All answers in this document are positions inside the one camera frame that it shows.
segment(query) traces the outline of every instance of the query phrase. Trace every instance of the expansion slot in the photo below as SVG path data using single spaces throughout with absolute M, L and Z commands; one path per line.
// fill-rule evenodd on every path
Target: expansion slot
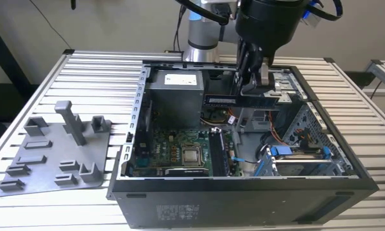
M 214 177 L 223 177 L 229 174 L 227 154 L 223 146 L 222 132 L 211 128 L 209 132 L 211 174 Z

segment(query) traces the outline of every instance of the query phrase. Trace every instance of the white label sticker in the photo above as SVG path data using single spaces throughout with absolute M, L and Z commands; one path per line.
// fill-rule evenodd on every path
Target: white label sticker
M 197 85 L 197 76 L 166 74 L 163 84 L 165 85 Z
M 233 122 L 235 121 L 235 117 L 231 115 L 227 119 L 227 123 L 229 124 L 233 124 Z

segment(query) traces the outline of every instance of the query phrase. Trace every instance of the open computer tower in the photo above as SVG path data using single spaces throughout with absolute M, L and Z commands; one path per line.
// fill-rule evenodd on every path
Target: open computer tower
M 235 94 L 230 64 L 143 61 L 107 199 L 130 228 L 322 224 L 377 191 L 293 66 Z

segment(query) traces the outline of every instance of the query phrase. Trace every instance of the aluminum slotted table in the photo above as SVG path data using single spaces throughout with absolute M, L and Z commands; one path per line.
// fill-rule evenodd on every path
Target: aluminum slotted table
M 103 115 L 113 122 L 98 189 L 43 192 L 0 198 L 0 228 L 37 230 L 129 230 L 114 201 L 105 199 L 115 153 L 123 143 L 142 60 L 179 60 L 179 54 L 74 51 L 63 54 L 0 139 L 0 180 L 23 139 L 29 116 L 62 122 L 53 107 L 70 100 L 81 120 Z M 215 230 L 385 231 L 385 115 L 334 63 L 321 58 L 275 58 L 302 73 L 379 191 L 323 226 L 242 227 Z M 222 55 L 222 63 L 235 62 Z

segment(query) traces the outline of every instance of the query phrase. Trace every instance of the gray plastic base plate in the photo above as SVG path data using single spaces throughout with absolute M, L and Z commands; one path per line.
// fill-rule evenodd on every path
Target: gray plastic base plate
M 62 123 L 49 123 L 41 128 L 43 136 L 26 134 L 0 182 L 0 196 L 101 186 L 110 121 L 105 123 L 107 131 L 94 133 L 90 122 L 82 122 L 83 146 L 77 146 Z

